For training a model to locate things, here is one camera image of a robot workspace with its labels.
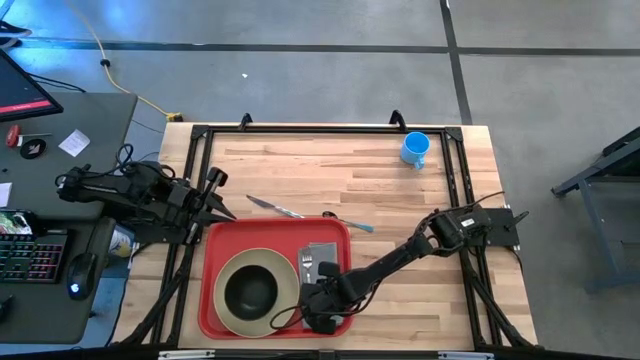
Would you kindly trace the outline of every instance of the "blue mug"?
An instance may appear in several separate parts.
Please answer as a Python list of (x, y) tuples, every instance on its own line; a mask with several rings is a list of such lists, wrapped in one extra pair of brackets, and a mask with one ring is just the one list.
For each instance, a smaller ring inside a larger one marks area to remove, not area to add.
[(402, 142), (400, 157), (420, 170), (424, 167), (424, 155), (429, 151), (429, 144), (427, 135), (421, 132), (409, 133)]

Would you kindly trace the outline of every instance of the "rgb keyboard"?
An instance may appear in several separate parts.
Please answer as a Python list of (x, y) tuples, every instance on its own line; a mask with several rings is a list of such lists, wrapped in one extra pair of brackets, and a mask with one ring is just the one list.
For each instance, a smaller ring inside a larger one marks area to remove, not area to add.
[(66, 243), (66, 233), (0, 235), (0, 282), (58, 282)]

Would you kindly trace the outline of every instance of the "wooden table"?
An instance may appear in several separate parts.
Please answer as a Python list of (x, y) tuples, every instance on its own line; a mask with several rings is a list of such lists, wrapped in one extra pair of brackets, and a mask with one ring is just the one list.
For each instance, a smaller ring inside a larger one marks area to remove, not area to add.
[[(177, 174), (184, 169), (192, 125), (167, 125), (160, 162), (173, 167)], [(476, 198), (501, 190), (488, 128), (462, 129)], [(374, 233), (350, 230), (353, 266), (360, 267), (406, 241), (420, 219), (435, 208), (450, 207), (439, 139), (431, 139), (422, 171), (415, 171), (400, 160), (402, 139), (401, 134), (217, 134), (211, 163), (229, 174), (226, 186), (218, 193), (239, 218), (279, 216), (245, 198), (251, 194), (305, 216), (319, 216), (322, 211), (331, 210), (345, 219), (375, 226)], [(198, 168), (202, 143), (195, 159)], [(459, 175), (455, 151), (452, 154)], [(460, 193), (459, 198), (464, 199), (464, 195)], [(504, 199), (497, 196), (483, 205), (497, 207), (503, 203)], [(355, 317), (343, 336), (209, 339), (200, 331), (196, 319), (203, 249), (204, 243), (197, 247), (191, 271), (179, 344), (182, 348), (473, 348), (457, 256), (427, 257), (388, 278), (369, 308)], [(167, 246), (156, 244), (135, 258), (114, 341), (130, 334), (158, 297), (166, 253)], [(518, 262), (510, 252), (495, 248), (487, 251), (487, 261), (496, 301), (523, 336), (535, 342)], [(172, 302), (167, 307), (164, 335), (169, 332), (173, 306)], [(484, 306), (478, 308), (483, 334), (488, 339), (486, 312)]]

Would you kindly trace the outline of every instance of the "concrete floor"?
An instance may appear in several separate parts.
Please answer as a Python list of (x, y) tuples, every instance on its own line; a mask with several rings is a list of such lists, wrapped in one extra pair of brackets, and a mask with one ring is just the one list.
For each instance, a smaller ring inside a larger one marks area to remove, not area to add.
[[(189, 121), (237, 122), (250, 112), (260, 122), (383, 123), (398, 108), (411, 123), (462, 122), (449, 55), (424, 53), (425, 47), (448, 44), (438, 0), (76, 3), (104, 40), (256, 49), (108, 52), (122, 85), (165, 110), (183, 112)], [(633, 0), (449, 4), (459, 46), (640, 47), (640, 2)], [(88, 91), (115, 91), (97, 51), (52, 48), (64, 45), (62, 39), (72, 44), (91, 39), (63, 1), (16, 0), (5, 20), (54, 40), (10, 52), (28, 71)], [(404, 47), (406, 53), (344, 47), (261, 52), (254, 46), (264, 44), (385, 45)], [(640, 57), (606, 55), (461, 55), (460, 64), (470, 120), (490, 127), (507, 199), (514, 210), (531, 211), (519, 227), (540, 344), (638, 357), (640, 287), (585, 293), (584, 284), (603, 275), (593, 231), (577, 194), (557, 200), (549, 192), (638, 126)], [(135, 119), (164, 127), (164, 118), (142, 103)], [(157, 151), (161, 140), (161, 134), (131, 125), (128, 141), (139, 155)]]

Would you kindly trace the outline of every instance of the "mug handle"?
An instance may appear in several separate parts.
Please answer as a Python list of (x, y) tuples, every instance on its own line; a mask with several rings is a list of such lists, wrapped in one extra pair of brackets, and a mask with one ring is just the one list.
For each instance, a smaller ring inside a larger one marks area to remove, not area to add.
[(418, 161), (416, 161), (413, 165), (415, 165), (416, 170), (420, 170), (424, 167), (424, 158), (421, 157), (420, 159), (418, 159)]

